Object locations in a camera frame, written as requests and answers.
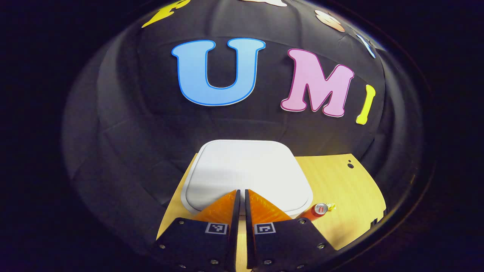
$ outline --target white plastic lid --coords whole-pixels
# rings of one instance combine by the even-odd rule
[[[291,150],[279,142],[215,140],[198,152],[186,178],[181,200],[198,213],[223,195],[251,189],[287,215],[295,217],[313,201],[313,192]]]

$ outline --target blue letter u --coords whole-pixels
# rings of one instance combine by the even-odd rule
[[[228,46],[237,51],[237,75],[234,84],[217,88],[207,79],[207,54],[215,42],[201,40],[176,46],[171,54],[178,58],[178,82],[183,95],[193,103],[223,106],[237,103],[250,95],[256,84],[257,53],[265,42],[250,38],[232,39]]]

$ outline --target light blue letter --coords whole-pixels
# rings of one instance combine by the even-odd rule
[[[178,58],[178,83],[188,100],[205,106],[224,106],[250,95],[256,84],[257,54],[266,44],[250,38],[232,39],[227,44],[237,51],[237,75],[234,84],[225,88],[214,87],[207,79],[207,54],[215,48],[214,41],[188,42],[173,48],[171,54]]]

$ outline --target light wood surface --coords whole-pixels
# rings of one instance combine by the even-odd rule
[[[197,154],[195,154],[180,184],[168,205],[156,238],[177,217],[192,218],[181,201],[181,192],[186,177]],[[352,154],[296,157],[311,189],[313,203],[335,203],[336,209],[327,212],[313,224],[339,250],[370,229],[373,220],[380,221],[386,209],[385,200],[380,189],[370,174]],[[245,220],[239,220],[237,239],[237,271],[249,271],[247,263]]]

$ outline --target letter m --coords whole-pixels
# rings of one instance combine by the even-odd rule
[[[290,49],[287,54],[294,60],[294,76],[289,97],[281,101],[281,108],[288,111],[305,110],[304,93],[307,88],[312,111],[317,111],[331,95],[323,107],[323,113],[333,117],[343,116],[349,84],[355,73],[344,65],[337,65],[326,79],[315,54],[302,49]]]

